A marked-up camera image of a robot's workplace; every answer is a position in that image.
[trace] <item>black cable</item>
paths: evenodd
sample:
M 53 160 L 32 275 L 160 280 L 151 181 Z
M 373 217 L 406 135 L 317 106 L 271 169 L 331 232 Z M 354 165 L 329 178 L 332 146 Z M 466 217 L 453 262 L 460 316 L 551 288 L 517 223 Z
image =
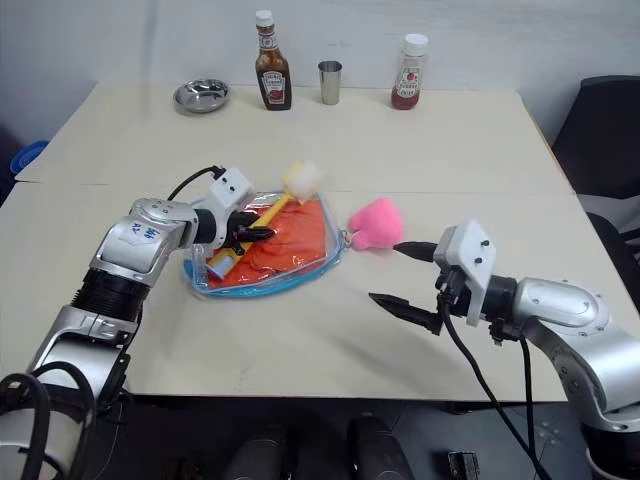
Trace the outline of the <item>black cable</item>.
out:
M 25 447 L 18 448 L 18 453 L 26 453 L 29 455 L 29 449 Z M 47 463 L 53 470 L 56 471 L 56 476 L 53 477 L 52 480 L 65 480 L 64 472 L 62 471 L 62 466 L 50 455 L 47 453 L 44 454 L 44 463 Z
M 105 423 L 108 423 L 110 425 L 120 425 L 120 426 L 124 426 L 124 425 L 128 425 L 129 424 L 129 413 L 126 413 L 124 410 L 124 405 L 128 404 L 127 406 L 127 412 L 131 409 L 133 409 L 133 407 L 135 407 L 135 403 L 136 403 L 136 399 L 133 396 L 133 394 L 131 392 L 129 392 L 126 388 L 121 388 L 120 389 L 120 393 L 118 395 L 118 402 L 120 402 L 121 404 L 121 409 L 120 409 L 120 414 L 118 415 L 119 419 L 118 420 L 111 420 L 108 417 L 104 417 L 102 418 L 102 421 Z
M 525 451 L 525 453 L 531 460 L 531 463 L 533 464 L 533 467 L 535 468 L 536 473 L 540 477 L 540 480 L 551 480 L 551 477 L 549 476 L 547 471 L 544 469 L 544 467 L 538 460 L 538 457 L 536 456 L 536 452 L 531 451 L 529 449 L 526 442 L 520 436 L 520 434 L 518 433 L 518 430 L 516 430 L 516 427 L 513 425 L 513 423 L 507 416 L 506 412 L 502 408 L 502 405 L 500 405 L 500 402 L 498 402 L 498 399 L 491 391 L 491 388 L 489 388 L 489 385 L 484 379 L 484 376 L 482 375 L 478 362 L 474 358 L 473 354 L 469 351 L 467 346 L 458 336 L 458 333 L 453 327 L 453 323 L 451 323 L 451 316 L 449 314 L 449 300 L 447 296 L 443 294 L 438 295 L 438 315 L 440 316 L 440 319 L 442 320 L 445 327 L 447 328 L 447 331 L 449 332 L 449 336 L 451 336 L 451 340 L 453 340 L 453 343 L 456 345 L 456 347 L 458 347 L 458 350 L 460 350 L 462 355 L 464 355 L 464 357 L 469 362 L 469 365 L 471 365 L 471 369 L 473 370 L 473 373 L 478 379 L 480 386 L 482 387 L 484 392 L 487 394 L 487 397 L 489 397 L 489 400 L 491 401 L 491 405 L 498 412 L 498 415 L 500 415 L 500 418 L 502 418 L 502 421 L 505 423 L 505 425 L 507 426 L 511 434 L 514 436 L 514 438 L 517 440 L 517 442 L 520 444 L 522 449 Z
M 49 420 L 51 418 L 51 402 L 49 393 L 35 376 L 25 373 L 12 373 L 0 382 L 0 392 L 9 388 L 12 383 L 19 382 L 29 388 L 34 402 L 33 427 L 29 440 L 29 452 L 24 462 L 20 480 L 37 480 L 45 458 L 47 438 L 49 437 Z
M 78 390 L 82 396 L 82 403 L 85 409 L 85 416 L 82 422 L 82 432 L 76 447 L 76 454 L 73 458 L 71 468 L 69 469 L 69 480 L 80 480 L 84 471 L 89 441 L 93 437 L 96 425 L 96 402 L 93 397 L 91 385 L 84 376 L 82 371 L 68 362 L 51 362 L 37 369 L 32 374 L 35 377 L 42 375 L 51 370 L 62 370 L 66 372 L 78 386 Z
M 225 170 L 223 168 L 220 167 L 216 167 L 215 165 L 211 166 L 211 167 L 207 167 L 207 168 L 203 168 L 202 170 L 198 170 L 196 173 L 194 173 L 193 175 L 190 175 L 189 177 L 187 177 L 180 185 L 178 185 L 173 192 L 171 192 L 171 194 L 167 197 L 167 200 L 171 201 L 174 198 L 176 198 L 176 195 L 178 195 L 178 193 L 180 193 L 180 191 L 186 187 L 187 185 L 189 185 L 191 182 L 193 182 L 196 178 L 204 175 L 205 173 L 213 173 L 214 178 L 218 178 L 220 175 L 222 175 Z
M 533 382 L 531 381 L 531 355 L 529 353 L 529 345 L 527 339 L 520 337 L 520 346 L 522 347 L 522 360 L 524 362 L 524 391 L 527 402 L 527 437 L 529 440 L 529 449 L 535 453 L 536 451 L 536 432 L 533 422 Z

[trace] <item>metal cup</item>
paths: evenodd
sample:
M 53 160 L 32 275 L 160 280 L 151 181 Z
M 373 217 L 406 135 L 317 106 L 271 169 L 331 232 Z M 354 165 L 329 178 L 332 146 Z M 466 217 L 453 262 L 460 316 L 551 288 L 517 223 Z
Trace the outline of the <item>metal cup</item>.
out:
M 318 64 L 322 103 L 335 105 L 340 101 L 340 73 L 342 64 L 336 60 L 325 60 Z

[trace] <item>black floor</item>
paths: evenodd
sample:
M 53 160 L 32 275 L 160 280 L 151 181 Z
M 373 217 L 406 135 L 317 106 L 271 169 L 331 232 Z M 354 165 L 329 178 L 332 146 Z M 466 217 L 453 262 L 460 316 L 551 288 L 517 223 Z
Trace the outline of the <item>black floor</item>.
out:
M 138 397 L 133 406 L 124 407 L 119 428 L 101 421 L 85 478 L 95 480 L 103 469 L 116 428 L 111 461 L 98 480 L 173 480 L 163 471 L 178 462 L 197 466 L 199 475 L 188 478 L 218 479 L 242 442 L 273 424 L 315 435 L 323 447 L 313 450 L 319 456 L 313 461 L 326 466 L 329 458 L 346 452 L 347 426 L 363 413 L 379 416 L 392 427 L 416 479 L 450 478 L 442 473 L 440 459 L 454 450 L 477 453 L 481 479 L 535 478 L 528 458 L 493 410 L 449 411 L 447 404 L 399 400 Z M 510 407 L 508 412 L 526 438 L 524 408 Z M 536 448 L 551 477 L 591 478 L 578 422 L 568 405 L 538 404 L 535 414 Z M 318 468 L 313 478 L 322 478 Z

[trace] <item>blue container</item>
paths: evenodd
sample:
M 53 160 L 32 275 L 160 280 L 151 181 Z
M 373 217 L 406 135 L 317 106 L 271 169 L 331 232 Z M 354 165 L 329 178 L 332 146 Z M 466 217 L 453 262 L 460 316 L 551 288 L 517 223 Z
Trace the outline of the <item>blue container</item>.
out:
M 44 150 L 47 145 L 49 145 L 49 142 L 47 142 L 46 140 L 40 140 L 39 142 L 27 145 L 18 153 L 16 153 L 15 157 L 11 159 L 11 163 L 9 164 L 9 170 L 11 171 L 11 173 L 13 173 L 14 175 L 19 174 L 22 170 L 24 170 L 24 167 L 33 162 L 38 157 L 38 155 L 42 153 L 42 150 Z

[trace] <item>sauce bottle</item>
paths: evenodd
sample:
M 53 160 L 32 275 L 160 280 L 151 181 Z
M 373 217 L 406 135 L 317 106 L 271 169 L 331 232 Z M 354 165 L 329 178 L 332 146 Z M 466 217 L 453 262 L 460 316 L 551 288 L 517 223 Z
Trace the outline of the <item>sauce bottle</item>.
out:
M 264 106 L 267 110 L 289 110 L 291 108 L 289 62 L 278 48 L 271 11 L 256 12 L 256 28 L 260 43 L 256 74 Z
M 398 110 L 409 110 L 418 103 L 428 43 L 419 33 L 404 37 L 400 70 L 391 91 L 391 104 Z

